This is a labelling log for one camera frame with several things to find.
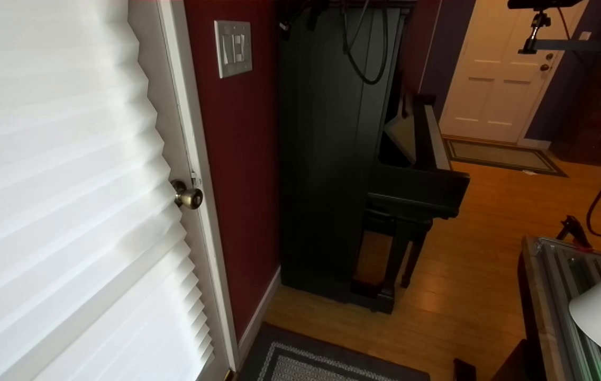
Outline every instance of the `wooden floor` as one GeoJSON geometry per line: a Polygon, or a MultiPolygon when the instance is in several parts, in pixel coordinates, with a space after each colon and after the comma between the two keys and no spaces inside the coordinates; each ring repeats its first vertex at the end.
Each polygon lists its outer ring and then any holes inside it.
{"type": "MultiPolygon", "coordinates": [[[[554,238],[568,214],[585,221],[601,187],[601,167],[557,164],[568,178],[452,164],[472,178],[462,214],[431,226],[392,316],[281,287],[265,320],[434,381],[452,379],[452,359],[492,379],[525,336],[517,284],[522,238],[554,238]]],[[[595,223],[601,230],[601,207],[595,223]]],[[[601,240],[588,238],[601,253],[601,240]]]]}

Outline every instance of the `doormat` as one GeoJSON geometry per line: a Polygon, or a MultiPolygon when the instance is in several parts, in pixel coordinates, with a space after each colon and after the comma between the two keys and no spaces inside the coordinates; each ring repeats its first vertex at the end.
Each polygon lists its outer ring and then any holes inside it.
{"type": "Polygon", "coordinates": [[[262,325],[237,381],[426,381],[426,373],[262,325]]]}
{"type": "Polygon", "coordinates": [[[450,162],[565,177],[542,151],[447,139],[450,162]]]}

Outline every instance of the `piano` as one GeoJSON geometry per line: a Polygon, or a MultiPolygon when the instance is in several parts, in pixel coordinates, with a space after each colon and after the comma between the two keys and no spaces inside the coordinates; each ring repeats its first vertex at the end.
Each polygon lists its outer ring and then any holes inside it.
{"type": "Polygon", "coordinates": [[[459,214],[468,177],[452,171],[434,109],[402,109],[395,68],[410,8],[367,11],[368,34],[353,40],[367,84],[343,53],[343,27],[360,11],[328,8],[313,27],[279,37],[279,258],[281,281],[328,299],[392,312],[407,243],[402,287],[414,275],[435,218],[459,214]],[[355,279],[365,230],[392,236],[387,272],[377,284],[355,279]]]}

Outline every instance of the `white door with panels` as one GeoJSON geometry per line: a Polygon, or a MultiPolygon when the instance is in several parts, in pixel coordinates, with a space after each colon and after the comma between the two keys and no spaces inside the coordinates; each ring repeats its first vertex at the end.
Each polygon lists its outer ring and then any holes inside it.
{"type": "MultiPolygon", "coordinates": [[[[560,8],[570,30],[575,30],[585,8],[585,0],[560,8]]],[[[540,39],[563,40],[565,27],[557,8],[547,12],[553,25],[542,27],[540,39]]],[[[531,34],[534,16],[507,8],[507,3],[476,0],[441,119],[444,135],[506,144],[525,138],[563,55],[518,53],[531,34]]]]}
{"type": "Polygon", "coordinates": [[[0,379],[235,364],[184,20],[179,0],[0,0],[0,379]]]}

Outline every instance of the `door knob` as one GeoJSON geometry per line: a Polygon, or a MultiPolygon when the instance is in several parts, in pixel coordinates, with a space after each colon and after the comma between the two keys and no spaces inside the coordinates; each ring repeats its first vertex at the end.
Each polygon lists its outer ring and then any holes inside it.
{"type": "Polygon", "coordinates": [[[202,189],[190,189],[183,180],[171,180],[171,187],[175,190],[174,203],[177,207],[186,206],[190,209],[197,209],[202,206],[202,201],[203,201],[202,189]]]}

